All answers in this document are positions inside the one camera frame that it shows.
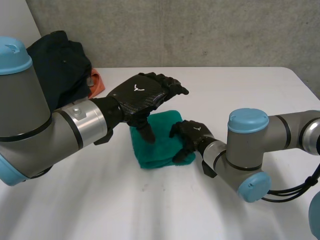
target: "metal bolt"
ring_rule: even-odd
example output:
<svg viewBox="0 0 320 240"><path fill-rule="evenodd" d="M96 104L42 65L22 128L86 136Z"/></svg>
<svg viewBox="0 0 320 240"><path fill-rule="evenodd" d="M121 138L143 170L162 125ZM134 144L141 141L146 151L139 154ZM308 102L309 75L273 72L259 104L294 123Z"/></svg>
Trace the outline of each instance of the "metal bolt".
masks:
<svg viewBox="0 0 320 240"><path fill-rule="evenodd" d="M81 114L81 109L78 106L75 106L74 108L72 108L73 114L74 115L79 115Z"/></svg>

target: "black bag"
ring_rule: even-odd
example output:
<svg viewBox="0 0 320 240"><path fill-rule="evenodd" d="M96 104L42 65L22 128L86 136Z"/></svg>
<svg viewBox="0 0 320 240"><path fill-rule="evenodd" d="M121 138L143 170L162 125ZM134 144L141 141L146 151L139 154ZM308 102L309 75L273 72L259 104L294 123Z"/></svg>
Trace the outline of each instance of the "black bag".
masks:
<svg viewBox="0 0 320 240"><path fill-rule="evenodd" d="M89 95L91 62L81 43L68 40L66 32L43 36L27 52L51 112Z"/></svg>

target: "folded towel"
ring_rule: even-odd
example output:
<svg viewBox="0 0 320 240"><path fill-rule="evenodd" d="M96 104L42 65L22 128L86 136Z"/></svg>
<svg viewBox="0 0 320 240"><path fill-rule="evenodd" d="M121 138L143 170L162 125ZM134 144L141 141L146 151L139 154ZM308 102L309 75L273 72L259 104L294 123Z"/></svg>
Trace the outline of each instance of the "folded towel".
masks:
<svg viewBox="0 0 320 240"><path fill-rule="evenodd" d="M142 169L154 169L192 163L196 158L194 153L189 154L182 162L172 162L174 155L183 147L182 141L178 136L169 138L172 125L176 122L182 122L181 115L178 111L170 110L152 114L148 117L148 122L155 135L154 144L145 142L137 129L130 127L134 154Z"/></svg>

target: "silver connector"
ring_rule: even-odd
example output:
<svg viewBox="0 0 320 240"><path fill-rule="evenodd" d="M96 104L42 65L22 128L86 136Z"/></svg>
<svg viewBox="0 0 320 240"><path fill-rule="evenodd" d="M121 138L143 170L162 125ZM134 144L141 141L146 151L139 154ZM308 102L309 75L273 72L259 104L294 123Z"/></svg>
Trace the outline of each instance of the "silver connector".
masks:
<svg viewBox="0 0 320 240"><path fill-rule="evenodd" d="M302 136L302 146L307 153L319 155L317 151L317 141L319 136L320 119L316 119L307 126Z"/></svg>
<svg viewBox="0 0 320 240"><path fill-rule="evenodd" d="M71 117L78 128L83 147L92 144L107 135L107 123L100 109L92 101L83 101L64 111Z"/></svg>
<svg viewBox="0 0 320 240"><path fill-rule="evenodd" d="M214 161L216 157L227 149L227 145L219 140L210 143L203 152L203 160L210 168L214 170Z"/></svg>

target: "light blue joint cap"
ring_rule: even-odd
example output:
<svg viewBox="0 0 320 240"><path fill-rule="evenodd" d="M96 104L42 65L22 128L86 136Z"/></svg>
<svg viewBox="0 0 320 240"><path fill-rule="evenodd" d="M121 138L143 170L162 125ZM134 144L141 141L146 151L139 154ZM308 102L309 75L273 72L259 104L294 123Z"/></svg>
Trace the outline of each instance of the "light blue joint cap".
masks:
<svg viewBox="0 0 320 240"><path fill-rule="evenodd" d="M5 184L14 186L29 178L21 174L0 154L0 179Z"/></svg>
<svg viewBox="0 0 320 240"><path fill-rule="evenodd" d="M32 59L20 40L0 36L0 75L16 74L31 66Z"/></svg>
<svg viewBox="0 0 320 240"><path fill-rule="evenodd" d="M309 225L311 233L320 240L320 192L312 199L309 206Z"/></svg>
<svg viewBox="0 0 320 240"><path fill-rule="evenodd" d="M268 115L255 108L240 108L229 115L228 129L237 134L251 134L269 124Z"/></svg>
<svg viewBox="0 0 320 240"><path fill-rule="evenodd" d="M236 193L246 202L253 203L262 199L270 188L271 178L261 171L244 180Z"/></svg>

